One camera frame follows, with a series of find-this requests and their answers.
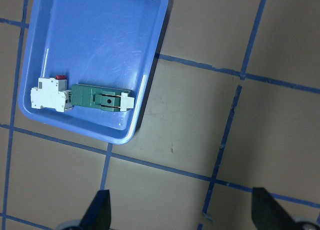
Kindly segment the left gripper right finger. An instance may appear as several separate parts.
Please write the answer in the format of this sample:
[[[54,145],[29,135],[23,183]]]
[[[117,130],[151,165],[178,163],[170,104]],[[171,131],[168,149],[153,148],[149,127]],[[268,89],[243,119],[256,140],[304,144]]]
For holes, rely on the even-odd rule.
[[[253,188],[251,219],[258,230],[318,230],[317,224],[295,221],[265,188]]]

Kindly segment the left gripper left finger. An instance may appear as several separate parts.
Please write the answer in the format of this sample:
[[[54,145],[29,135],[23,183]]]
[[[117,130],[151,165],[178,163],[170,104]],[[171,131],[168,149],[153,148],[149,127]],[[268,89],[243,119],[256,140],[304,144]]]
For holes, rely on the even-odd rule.
[[[57,230],[109,230],[111,226],[111,196],[109,190],[99,190],[80,220],[59,224]]]

